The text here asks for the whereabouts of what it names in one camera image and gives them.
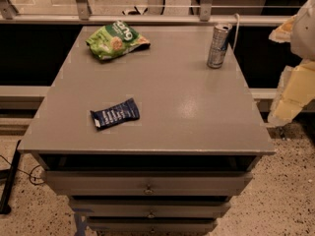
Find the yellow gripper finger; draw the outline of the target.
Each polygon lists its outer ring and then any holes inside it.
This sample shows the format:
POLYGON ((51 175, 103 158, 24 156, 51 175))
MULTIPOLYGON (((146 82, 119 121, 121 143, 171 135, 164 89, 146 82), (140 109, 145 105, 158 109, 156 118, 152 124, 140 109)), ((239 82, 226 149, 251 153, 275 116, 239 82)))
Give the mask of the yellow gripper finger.
POLYGON ((296 16, 290 17, 276 29, 273 29, 269 35, 269 40, 277 43, 290 42, 293 24, 296 16))
POLYGON ((305 61, 281 74, 268 122, 274 126, 290 123, 315 98, 315 62, 305 61))

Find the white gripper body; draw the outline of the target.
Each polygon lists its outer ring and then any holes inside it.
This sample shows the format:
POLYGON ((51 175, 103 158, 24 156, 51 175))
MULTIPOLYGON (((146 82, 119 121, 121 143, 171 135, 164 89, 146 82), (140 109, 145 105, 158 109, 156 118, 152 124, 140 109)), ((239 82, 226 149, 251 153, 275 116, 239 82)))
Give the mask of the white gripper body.
POLYGON ((307 0, 296 14, 290 49, 302 59, 315 60, 315 0, 307 0))

